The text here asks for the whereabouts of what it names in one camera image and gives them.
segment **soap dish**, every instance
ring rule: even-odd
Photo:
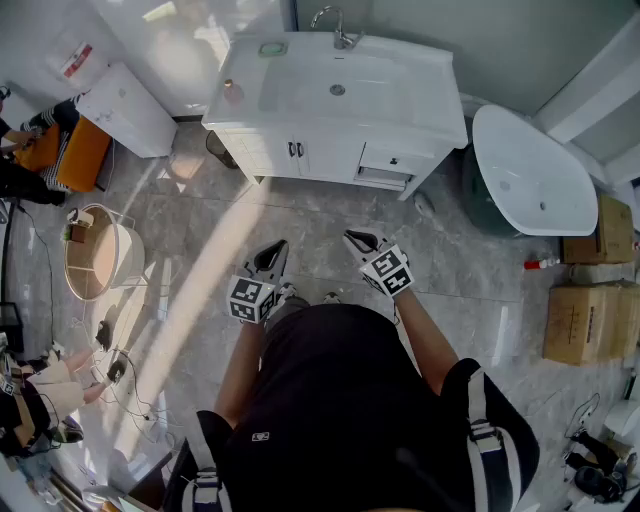
[[[260,57],[277,57],[287,53],[288,43],[264,43],[258,50]]]

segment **bathroom vanity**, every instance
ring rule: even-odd
[[[334,181],[397,190],[404,200],[467,145],[453,55],[366,35],[336,49],[333,38],[238,37],[202,124],[254,184]]]

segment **faucet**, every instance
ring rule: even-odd
[[[338,15],[338,25],[336,26],[335,31],[333,32],[333,47],[336,50],[353,50],[362,36],[364,32],[360,32],[358,37],[355,39],[351,39],[342,31],[342,21],[344,16],[342,14],[342,9],[340,7],[334,7],[333,5],[327,5],[325,8],[319,10],[313,19],[311,20],[311,28],[316,28],[318,24],[318,20],[329,11],[334,11]]]

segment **floor drain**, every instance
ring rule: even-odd
[[[333,84],[329,87],[329,92],[334,96],[342,96],[345,93],[346,89],[342,87],[340,84]]]

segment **cabinet door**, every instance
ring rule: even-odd
[[[231,144],[239,151],[246,152],[253,174],[300,177],[293,137],[277,130],[226,132]]]
[[[364,149],[364,140],[321,130],[301,130],[296,134],[295,143],[302,176],[353,182]]]

